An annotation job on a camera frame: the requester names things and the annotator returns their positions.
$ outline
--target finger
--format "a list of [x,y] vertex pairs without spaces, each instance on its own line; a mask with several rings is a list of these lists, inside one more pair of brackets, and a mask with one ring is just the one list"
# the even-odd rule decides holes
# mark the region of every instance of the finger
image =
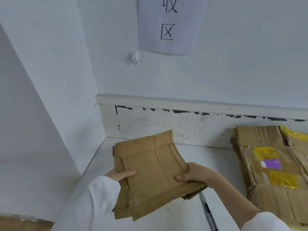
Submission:
[[126,171],[118,173],[117,176],[119,180],[122,180],[123,178],[133,176],[135,173],[136,173],[136,170],[126,170]]
[[174,177],[177,181],[189,181],[189,174],[179,174]]

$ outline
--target white lab coat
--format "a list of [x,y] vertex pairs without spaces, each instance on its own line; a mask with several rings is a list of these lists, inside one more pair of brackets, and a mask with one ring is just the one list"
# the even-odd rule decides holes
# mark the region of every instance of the white lab coat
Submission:
[[[98,176],[87,187],[85,193],[70,206],[70,211],[61,216],[51,231],[103,231],[103,216],[111,214],[115,207],[120,184],[109,177]],[[248,221],[241,231],[290,231],[289,227],[274,214],[258,213]]]

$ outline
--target white countertop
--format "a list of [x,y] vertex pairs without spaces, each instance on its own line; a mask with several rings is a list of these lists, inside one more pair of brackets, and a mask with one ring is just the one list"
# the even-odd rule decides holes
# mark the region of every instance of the white countertop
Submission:
[[[86,190],[87,185],[98,175],[104,175],[114,167],[112,147],[123,139],[106,138],[94,159],[83,175],[70,200],[64,207],[56,222],[63,222],[61,217],[68,211],[69,206]],[[246,196],[246,188],[233,150],[210,147],[197,147],[176,144],[179,153],[186,162],[194,161],[209,167],[223,175],[238,191]],[[203,194],[215,218],[218,229],[238,231],[232,217],[220,201],[213,189],[207,188]],[[114,214],[102,218],[103,230],[211,230],[199,195],[191,200],[182,198],[157,209],[151,214],[133,222],[132,218],[114,219]]]

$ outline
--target stack of flattened cardboard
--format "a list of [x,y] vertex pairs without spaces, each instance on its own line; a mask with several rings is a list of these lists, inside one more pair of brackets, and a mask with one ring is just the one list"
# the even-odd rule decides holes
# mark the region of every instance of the stack of flattened cardboard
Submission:
[[308,227],[308,136],[279,126],[237,126],[236,134],[248,199],[289,226]]
[[190,199],[206,188],[204,183],[178,182],[173,177],[189,167],[173,143],[172,130],[117,143],[113,150],[115,170],[136,170],[120,181],[114,208],[116,219],[137,220],[172,200]]

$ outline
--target corrugated cardboard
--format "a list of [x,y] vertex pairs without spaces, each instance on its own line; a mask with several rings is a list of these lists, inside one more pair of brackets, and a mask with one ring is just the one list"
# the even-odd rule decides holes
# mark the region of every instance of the corrugated cardboard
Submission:
[[[241,165],[250,201],[261,211],[272,212],[289,225],[300,229],[307,226],[307,143],[294,136],[283,136],[279,126],[239,126],[236,133],[238,144],[234,139],[231,143]],[[274,147],[281,168],[264,166],[258,155],[260,147],[268,147],[261,148],[267,150]]]
[[172,130],[117,143],[114,159],[118,172],[137,170],[120,182],[116,219],[132,216],[135,221],[176,198],[192,198],[206,188],[203,183],[173,178],[189,172],[189,167],[173,143]]

